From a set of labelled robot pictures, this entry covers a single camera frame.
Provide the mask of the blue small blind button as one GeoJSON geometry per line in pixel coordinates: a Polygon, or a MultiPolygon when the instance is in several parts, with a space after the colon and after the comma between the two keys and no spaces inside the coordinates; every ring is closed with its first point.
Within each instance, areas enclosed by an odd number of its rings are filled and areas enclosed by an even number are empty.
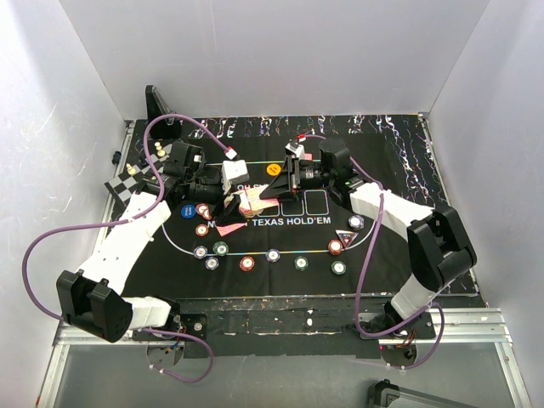
{"type": "Polygon", "coordinates": [[[192,204],[182,206],[180,215],[185,219],[193,218],[196,215],[196,207],[192,204]]]}

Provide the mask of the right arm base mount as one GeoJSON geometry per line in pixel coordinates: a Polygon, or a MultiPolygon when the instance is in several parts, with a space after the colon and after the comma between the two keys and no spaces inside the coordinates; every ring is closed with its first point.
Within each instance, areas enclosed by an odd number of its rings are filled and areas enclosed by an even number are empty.
{"type": "Polygon", "coordinates": [[[428,312],[422,313],[407,325],[381,337],[368,337],[357,331],[355,323],[342,327],[342,333],[354,342],[358,359],[382,360],[391,366],[412,366],[419,358],[417,341],[434,341],[439,330],[434,328],[428,312]]]}

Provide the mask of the red playing card deck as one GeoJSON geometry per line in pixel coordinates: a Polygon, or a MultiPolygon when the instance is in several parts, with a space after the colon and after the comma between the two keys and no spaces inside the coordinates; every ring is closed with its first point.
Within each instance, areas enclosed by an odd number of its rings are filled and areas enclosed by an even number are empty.
{"type": "Polygon", "coordinates": [[[240,190],[238,194],[241,196],[240,211],[244,215],[255,215],[262,212],[264,209],[278,207],[279,202],[275,198],[262,199],[261,193],[266,190],[268,185],[260,185],[258,187],[245,188],[240,190]]]}

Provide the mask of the red poker chip stack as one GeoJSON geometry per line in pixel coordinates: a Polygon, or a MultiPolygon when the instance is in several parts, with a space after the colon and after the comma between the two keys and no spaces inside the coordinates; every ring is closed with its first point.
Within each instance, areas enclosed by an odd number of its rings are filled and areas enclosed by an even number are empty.
{"type": "Polygon", "coordinates": [[[249,272],[255,267],[255,259],[251,256],[245,256],[240,260],[239,267],[242,271],[249,272]]]}

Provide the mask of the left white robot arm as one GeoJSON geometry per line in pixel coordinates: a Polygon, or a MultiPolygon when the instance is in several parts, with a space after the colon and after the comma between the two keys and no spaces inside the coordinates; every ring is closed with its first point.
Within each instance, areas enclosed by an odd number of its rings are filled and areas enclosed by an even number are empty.
{"type": "Polygon", "coordinates": [[[110,343],[126,331],[151,327],[164,340],[175,338],[181,320],[173,302],[160,297],[122,297],[140,255],[184,199],[224,207],[237,184],[249,179],[247,165],[228,150],[221,167],[206,163],[201,147],[176,141],[162,167],[152,166],[132,193],[120,223],[77,271],[56,282],[65,323],[110,343]]]}

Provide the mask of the green poker chip stack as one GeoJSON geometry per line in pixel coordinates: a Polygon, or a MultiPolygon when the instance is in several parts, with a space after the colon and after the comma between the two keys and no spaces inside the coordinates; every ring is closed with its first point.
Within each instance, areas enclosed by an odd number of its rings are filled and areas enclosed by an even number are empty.
{"type": "Polygon", "coordinates": [[[299,256],[294,260],[294,266],[296,270],[304,271],[309,266],[309,261],[306,257],[299,256]]]}

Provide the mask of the triangular dealer button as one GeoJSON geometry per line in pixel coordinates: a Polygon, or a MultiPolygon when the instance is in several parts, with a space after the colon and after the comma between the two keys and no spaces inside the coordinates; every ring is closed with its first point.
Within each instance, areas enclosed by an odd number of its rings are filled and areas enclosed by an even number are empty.
{"type": "Polygon", "coordinates": [[[344,248],[350,247],[358,236],[358,232],[350,230],[336,230],[337,238],[342,243],[344,248]]]}

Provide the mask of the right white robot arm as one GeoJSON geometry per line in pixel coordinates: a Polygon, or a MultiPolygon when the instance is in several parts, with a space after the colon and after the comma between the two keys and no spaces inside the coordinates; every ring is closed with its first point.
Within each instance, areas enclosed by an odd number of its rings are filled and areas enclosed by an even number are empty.
{"type": "Polygon", "coordinates": [[[457,210],[450,206],[416,204],[368,174],[351,156],[342,139],[320,136],[320,160],[306,160],[300,135],[290,140],[280,174],[261,193],[263,199],[285,201],[323,187],[333,201],[355,215],[374,218],[371,234],[376,244],[381,228],[402,238],[407,246],[411,274],[386,302],[384,311],[369,322],[354,308],[354,326],[368,338],[404,337],[413,331],[416,318],[454,280],[467,273],[477,255],[457,210]]]}

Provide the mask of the dealt cards pile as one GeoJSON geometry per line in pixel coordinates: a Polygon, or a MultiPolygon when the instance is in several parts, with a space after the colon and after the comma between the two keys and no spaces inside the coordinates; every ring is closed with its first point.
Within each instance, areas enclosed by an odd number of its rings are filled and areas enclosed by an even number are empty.
{"type": "Polygon", "coordinates": [[[247,223],[236,223],[236,224],[230,224],[225,226],[217,225],[216,230],[218,231],[220,236],[224,237],[246,226],[247,226],[247,223]]]}

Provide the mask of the yellow big blind button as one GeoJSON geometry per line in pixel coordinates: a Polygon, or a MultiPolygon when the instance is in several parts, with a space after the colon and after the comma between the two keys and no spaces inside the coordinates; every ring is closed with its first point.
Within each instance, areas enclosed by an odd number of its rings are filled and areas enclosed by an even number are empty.
{"type": "Polygon", "coordinates": [[[266,172],[268,175],[275,177],[281,173],[281,165],[278,163],[270,163],[266,168],[266,172]]]}

